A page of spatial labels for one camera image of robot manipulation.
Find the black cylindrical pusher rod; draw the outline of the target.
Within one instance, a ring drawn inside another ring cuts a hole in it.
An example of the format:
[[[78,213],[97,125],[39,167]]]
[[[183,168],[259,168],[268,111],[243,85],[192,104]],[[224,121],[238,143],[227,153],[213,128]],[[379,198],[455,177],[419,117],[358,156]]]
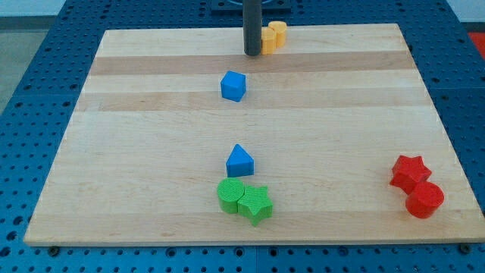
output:
[[[249,56],[259,55],[261,53],[261,0],[242,1],[242,24],[244,52]]]

